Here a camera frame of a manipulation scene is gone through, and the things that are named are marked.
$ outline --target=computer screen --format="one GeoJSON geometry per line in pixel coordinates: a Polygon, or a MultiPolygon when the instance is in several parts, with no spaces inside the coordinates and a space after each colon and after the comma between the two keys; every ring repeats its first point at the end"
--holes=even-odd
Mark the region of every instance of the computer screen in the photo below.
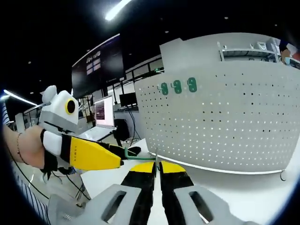
{"type": "Polygon", "coordinates": [[[120,95],[121,106],[137,104],[135,92],[120,95]]]}
{"type": "Polygon", "coordinates": [[[95,120],[98,126],[114,127],[112,96],[105,97],[95,103],[95,120]]]}
{"type": "Polygon", "coordinates": [[[116,35],[85,54],[72,66],[73,96],[81,98],[126,78],[120,36],[116,35]]]}

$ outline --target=white robot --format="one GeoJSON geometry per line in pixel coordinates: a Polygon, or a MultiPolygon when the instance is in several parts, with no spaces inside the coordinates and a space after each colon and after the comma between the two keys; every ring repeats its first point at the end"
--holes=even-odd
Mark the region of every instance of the white robot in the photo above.
{"type": "MultiPolygon", "coordinates": [[[[42,101],[45,106],[42,108],[39,125],[45,130],[45,136],[51,137],[51,134],[61,134],[61,133],[75,133],[77,130],[78,123],[78,102],[73,96],[71,96],[67,91],[63,90],[59,94],[57,93],[56,86],[49,86],[43,93],[42,101]]],[[[47,141],[44,138],[44,142],[48,145],[56,146],[60,148],[61,141],[57,140],[59,136],[52,136],[52,138],[47,141]]],[[[56,156],[58,167],[64,168],[65,170],[69,168],[69,163],[62,160],[60,157],[56,156]]],[[[80,177],[80,171],[77,173],[72,173],[68,175],[62,174],[60,171],[52,171],[52,176],[48,179],[46,174],[43,175],[43,181],[46,184],[49,194],[56,194],[61,198],[67,200],[69,203],[83,204],[88,201],[81,193],[79,193],[77,187],[84,191],[84,185],[80,177]]]]}
{"type": "Polygon", "coordinates": [[[53,133],[75,133],[78,124],[78,102],[66,90],[57,94],[55,85],[43,93],[43,103],[39,118],[40,126],[53,133]]]}

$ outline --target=white desk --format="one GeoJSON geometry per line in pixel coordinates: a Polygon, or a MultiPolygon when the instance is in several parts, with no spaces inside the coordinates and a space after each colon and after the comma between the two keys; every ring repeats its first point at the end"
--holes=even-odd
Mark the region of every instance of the white desk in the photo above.
{"type": "Polygon", "coordinates": [[[87,139],[91,141],[99,141],[104,137],[107,137],[109,134],[112,134],[113,131],[116,130],[113,128],[105,128],[105,127],[93,127],[82,134],[78,135],[79,138],[87,139]]]}
{"type": "MultiPolygon", "coordinates": [[[[139,156],[149,156],[145,139],[133,146],[139,146],[139,156]]],[[[286,169],[283,182],[279,174],[239,175],[211,172],[183,166],[195,185],[201,185],[227,201],[231,213],[244,221],[254,221],[261,225],[271,222],[283,207],[292,192],[300,171],[300,142],[286,169]]],[[[124,160],[121,168],[102,171],[88,171],[81,175],[91,198],[100,194],[112,184],[120,184],[128,171],[136,164],[145,161],[124,160]]],[[[157,173],[153,192],[153,206],[149,216],[149,225],[167,225],[165,210],[161,203],[160,176],[157,173]]]]}

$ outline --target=black ceiling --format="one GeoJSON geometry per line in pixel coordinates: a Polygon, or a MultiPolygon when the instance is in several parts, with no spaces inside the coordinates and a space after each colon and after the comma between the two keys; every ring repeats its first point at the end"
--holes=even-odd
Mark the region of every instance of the black ceiling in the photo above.
{"type": "MultiPolygon", "coordinates": [[[[49,85],[70,91],[71,66],[87,50],[117,33],[121,34],[125,69],[160,54],[159,45],[167,41],[223,32],[265,34],[300,48],[293,12],[282,16],[279,8],[272,9],[267,3],[265,10],[258,10],[255,5],[238,7],[228,2],[132,0],[113,20],[106,21],[105,14],[119,1],[12,1],[6,7],[9,16],[2,33],[2,88],[37,104],[41,103],[39,93],[49,85]]],[[[30,107],[7,101],[11,120],[30,107]]]]}

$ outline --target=person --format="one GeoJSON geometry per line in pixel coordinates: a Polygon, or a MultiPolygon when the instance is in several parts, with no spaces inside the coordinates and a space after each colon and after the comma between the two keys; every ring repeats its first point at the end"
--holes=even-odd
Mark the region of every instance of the person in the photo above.
{"type": "MultiPolygon", "coordinates": [[[[40,140],[42,128],[33,126],[28,128],[24,133],[18,133],[11,130],[6,124],[9,122],[5,104],[2,105],[2,138],[4,148],[11,161],[26,163],[33,167],[44,168],[45,149],[40,140]]],[[[50,224],[47,205],[39,201],[31,189],[22,181],[19,175],[13,170],[13,176],[19,190],[23,193],[24,198],[34,209],[40,219],[46,224],[50,224]]]]}
{"type": "Polygon", "coordinates": [[[286,44],[284,43],[280,43],[279,45],[279,50],[280,50],[280,61],[289,66],[290,65],[290,55],[291,55],[291,51],[287,48],[286,44]]]}

